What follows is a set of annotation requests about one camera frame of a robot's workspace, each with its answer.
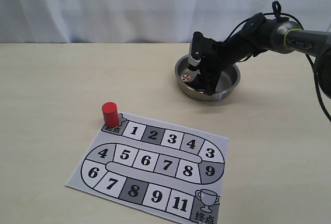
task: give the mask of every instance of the red cylinder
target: red cylinder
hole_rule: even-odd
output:
[[[119,124],[117,105],[114,102],[106,102],[102,105],[103,120],[106,126],[116,127]]]

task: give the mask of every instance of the stainless steel bowl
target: stainless steel bowl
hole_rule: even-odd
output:
[[[221,74],[219,82],[216,87],[216,93],[208,96],[203,92],[200,92],[192,87],[189,87],[185,82],[192,81],[199,71],[191,71],[187,67],[188,55],[182,57],[175,66],[175,74],[178,82],[179,88],[187,96],[202,101],[220,101],[225,99],[234,88],[237,87],[240,81],[240,71],[236,65],[230,66],[228,69],[224,70]]]

